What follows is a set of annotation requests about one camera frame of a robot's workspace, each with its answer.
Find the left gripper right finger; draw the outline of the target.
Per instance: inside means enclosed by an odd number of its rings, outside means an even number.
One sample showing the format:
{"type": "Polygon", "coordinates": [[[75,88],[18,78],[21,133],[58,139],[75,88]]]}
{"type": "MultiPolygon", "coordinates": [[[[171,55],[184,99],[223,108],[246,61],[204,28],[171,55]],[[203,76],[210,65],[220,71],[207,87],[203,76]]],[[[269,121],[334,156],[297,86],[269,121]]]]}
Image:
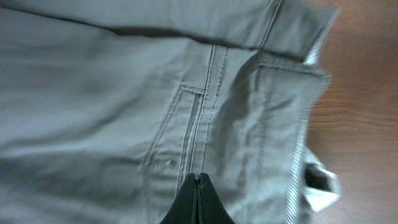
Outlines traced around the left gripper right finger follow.
{"type": "Polygon", "coordinates": [[[197,223],[235,224],[221,203],[209,175],[201,173],[197,184],[197,223]]]}

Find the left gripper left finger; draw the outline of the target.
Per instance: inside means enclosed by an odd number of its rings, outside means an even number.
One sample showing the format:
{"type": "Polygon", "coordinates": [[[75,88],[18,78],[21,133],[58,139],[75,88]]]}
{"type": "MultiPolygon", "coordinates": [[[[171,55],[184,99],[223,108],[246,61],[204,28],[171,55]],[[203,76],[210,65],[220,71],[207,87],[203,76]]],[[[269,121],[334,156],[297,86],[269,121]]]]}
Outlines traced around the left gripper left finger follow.
{"type": "Polygon", "coordinates": [[[166,216],[160,224],[197,224],[198,184],[194,174],[188,174],[166,216]]]}

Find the grey shorts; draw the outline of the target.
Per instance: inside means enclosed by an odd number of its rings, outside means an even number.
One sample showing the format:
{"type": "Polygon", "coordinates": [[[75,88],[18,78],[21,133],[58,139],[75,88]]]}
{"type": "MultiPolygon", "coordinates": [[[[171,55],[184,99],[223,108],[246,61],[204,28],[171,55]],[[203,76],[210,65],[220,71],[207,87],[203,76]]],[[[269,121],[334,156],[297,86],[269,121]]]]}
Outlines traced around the grey shorts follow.
{"type": "Polygon", "coordinates": [[[310,1],[2,1],[1,222],[160,223],[188,174],[235,223],[339,197],[307,147],[335,9],[310,1]]]}

